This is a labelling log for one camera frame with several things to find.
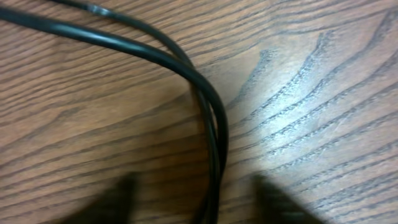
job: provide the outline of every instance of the wire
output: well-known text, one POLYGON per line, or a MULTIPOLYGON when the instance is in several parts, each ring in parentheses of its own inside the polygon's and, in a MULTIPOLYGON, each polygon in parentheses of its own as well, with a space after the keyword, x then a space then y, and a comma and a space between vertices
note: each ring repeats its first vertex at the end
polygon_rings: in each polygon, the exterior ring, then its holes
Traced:
MULTIPOLYGON (((71 0, 49 0, 52 2, 57 2, 60 4, 64 4, 70 7, 75 7, 77 9, 82 9, 88 12, 91 12, 93 14, 96 14, 98 16, 103 16, 109 19, 112 19, 114 21, 121 22, 125 25, 134 27, 136 29, 139 29, 151 36, 153 36, 155 39, 159 40, 162 44, 164 44, 176 57, 181 59, 183 62, 189 64, 190 66, 193 67, 193 64, 191 60, 189 59, 188 55, 172 40, 170 39, 167 35, 163 34, 161 31, 157 30, 156 28, 152 27, 149 24, 146 24, 145 22, 142 22, 138 19, 125 16, 123 14, 114 12, 110 9, 98 6, 96 4, 91 4, 91 3, 83 3, 83 2, 76 2, 76 1, 71 1, 71 0)), ((214 134, 216 131, 215 125, 213 122, 213 115, 211 113, 211 109, 208 105, 208 102, 206 101, 205 97, 200 91, 196 91, 198 102, 200 105, 201 109, 201 115, 203 118, 203 123, 205 125, 205 133, 206 133, 206 139, 207 139, 207 145, 209 147, 209 160, 214 160, 218 161, 219 163, 219 169, 221 175, 224 172, 225 165, 226 165, 226 157, 227 157, 227 152, 228 152, 228 138, 223 138, 223 129, 219 129, 218 131, 218 136, 221 136, 221 140, 217 138, 217 136, 214 134), (214 157, 211 152, 218 151, 218 159, 212 158, 214 157)), ((195 218, 192 221, 192 224, 199 224, 201 223, 201 218, 203 217, 206 208, 208 204, 210 203, 210 206, 214 206, 213 203, 211 203, 208 199, 208 196, 205 197, 204 201, 201 203, 200 208, 197 211, 197 214, 195 215, 195 218)))
POLYGON ((108 17, 136 29, 140 29, 161 41, 179 58, 174 58, 154 47, 117 35, 0 7, 0 19, 2 20, 135 55, 173 70, 191 82, 198 90, 197 95, 205 122, 206 136, 209 145, 210 165, 209 191, 198 213, 195 215, 193 223, 201 223, 205 213, 207 223, 216 223, 218 219, 220 181, 225 168, 228 151, 228 122, 221 99, 215 89, 193 68, 193 64, 188 56, 173 40, 150 25, 94 4, 66 0, 50 1, 90 11, 94 14, 108 17), (216 130, 209 103, 216 117, 217 134, 215 133, 216 130))

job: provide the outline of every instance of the wood grain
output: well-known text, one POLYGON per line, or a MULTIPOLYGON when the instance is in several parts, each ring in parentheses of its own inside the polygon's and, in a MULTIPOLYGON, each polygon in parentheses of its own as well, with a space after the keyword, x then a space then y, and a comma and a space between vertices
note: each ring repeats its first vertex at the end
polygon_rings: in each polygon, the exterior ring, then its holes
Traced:
MULTIPOLYGON (((396 0, 92 0, 162 29, 228 109, 220 223, 263 173, 330 223, 398 220, 396 0)), ((41 0, 2 4, 130 37, 41 0)), ((136 223, 186 223, 207 185, 198 107, 172 72, 0 21, 0 223, 53 223, 140 173, 136 223)))

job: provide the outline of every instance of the wooden surface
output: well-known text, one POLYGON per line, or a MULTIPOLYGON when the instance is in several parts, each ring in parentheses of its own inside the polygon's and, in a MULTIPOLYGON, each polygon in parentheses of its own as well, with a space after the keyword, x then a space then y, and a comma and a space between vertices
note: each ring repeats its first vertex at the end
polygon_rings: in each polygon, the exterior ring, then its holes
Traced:
MULTIPOLYGON (((331 223, 397 223, 398 1, 92 1, 162 29, 222 96, 220 223, 253 222, 256 172, 331 223)), ((2 4, 161 46, 51 2, 2 4)), ((130 171, 136 223, 191 218, 208 164, 185 80, 3 21, 0 46, 1 224, 51 223, 130 171)))

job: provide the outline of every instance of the black cord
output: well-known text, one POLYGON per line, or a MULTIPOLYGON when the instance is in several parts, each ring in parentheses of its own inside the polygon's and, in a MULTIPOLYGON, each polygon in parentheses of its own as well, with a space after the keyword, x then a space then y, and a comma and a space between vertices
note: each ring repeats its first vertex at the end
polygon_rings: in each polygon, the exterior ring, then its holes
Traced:
POLYGON ((218 219, 220 181, 225 168, 228 151, 228 122, 217 92, 210 83, 193 68, 193 64, 185 52, 173 40, 150 25, 94 4, 85 4, 69 0, 50 1, 90 11, 94 14, 105 16, 136 29, 140 29, 161 41, 181 60, 173 58, 171 55, 161 50, 124 37, 0 7, 0 19, 5 21, 135 55, 171 69, 190 81, 193 86, 198 89, 197 95, 205 122, 206 136, 209 145, 210 164, 209 191, 198 213, 195 215, 193 223, 201 223, 205 213, 207 223, 216 223, 218 219), (213 108, 216 117, 217 134, 215 133, 215 125, 208 102, 213 108))
MULTIPOLYGON (((64 4, 67 6, 75 7, 77 9, 82 9, 85 11, 89 11, 93 14, 103 16, 109 19, 112 19, 114 21, 121 22, 125 25, 131 26, 133 28, 139 29, 151 36, 153 36, 155 39, 159 40, 162 44, 164 44, 176 57, 178 57, 180 60, 183 62, 189 64, 191 67, 193 67, 193 64, 191 60, 189 59, 188 55, 172 40, 170 39, 167 35, 163 34, 161 31, 157 30, 156 28, 152 27, 149 24, 146 24, 145 22, 142 22, 138 19, 125 16, 123 14, 114 12, 110 9, 91 4, 91 3, 83 3, 83 2, 76 2, 76 1, 71 1, 71 0, 49 0, 53 2, 57 2, 60 4, 64 4)), ((211 113, 211 109, 209 107, 208 102, 206 101, 205 97, 200 91, 196 91, 198 102, 200 105, 201 109, 201 115, 203 118, 203 122, 205 125, 205 134, 206 134, 206 139, 207 139, 207 145, 209 147, 209 160, 214 160, 214 161, 219 161, 219 169, 221 176, 224 172, 225 165, 226 165, 226 157, 227 157, 227 152, 228 152, 228 138, 221 139, 220 141, 217 138, 216 133, 216 128, 213 122, 213 115, 211 113), (218 159, 213 158, 211 152, 218 151, 218 159)), ((218 130, 219 136, 222 136, 223 133, 220 133, 222 129, 218 130)), ((201 223, 201 218, 204 217, 206 208, 208 204, 210 203, 210 206, 214 206, 214 204, 207 200, 208 196, 205 196, 204 201, 202 201, 200 208, 197 211, 197 214, 195 214, 195 217, 192 220, 192 224, 199 224, 201 223)))

